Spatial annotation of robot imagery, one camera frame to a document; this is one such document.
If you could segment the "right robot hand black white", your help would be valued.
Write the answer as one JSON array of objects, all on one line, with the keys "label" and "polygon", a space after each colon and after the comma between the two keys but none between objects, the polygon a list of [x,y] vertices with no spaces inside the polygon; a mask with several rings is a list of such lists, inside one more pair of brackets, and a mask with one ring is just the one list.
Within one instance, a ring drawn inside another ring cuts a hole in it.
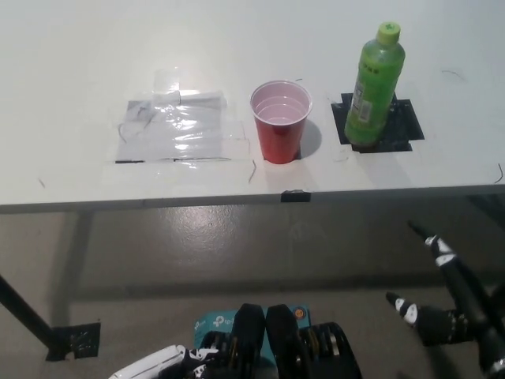
[{"label": "right robot hand black white", "polygon": [[438,234],[412,221],[408,225],[429,249],[454,301],[454,309],[420,306],[392,292],[386,293],[386,299],[418,334],[423,346],[475,342],[484,376],[503,378],[504,287],[489,295],[474,272]]}]

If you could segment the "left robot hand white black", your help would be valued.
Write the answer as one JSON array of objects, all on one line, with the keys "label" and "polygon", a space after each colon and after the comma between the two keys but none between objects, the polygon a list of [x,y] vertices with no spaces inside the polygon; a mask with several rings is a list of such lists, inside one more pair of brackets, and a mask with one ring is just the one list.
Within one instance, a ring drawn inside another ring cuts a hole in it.
[{"label": "left robot hand white black", "polygon": [[220,357],[215,348],[188,349],[170,345],[113,373],[113,378],[197,378],[206,365]]}]

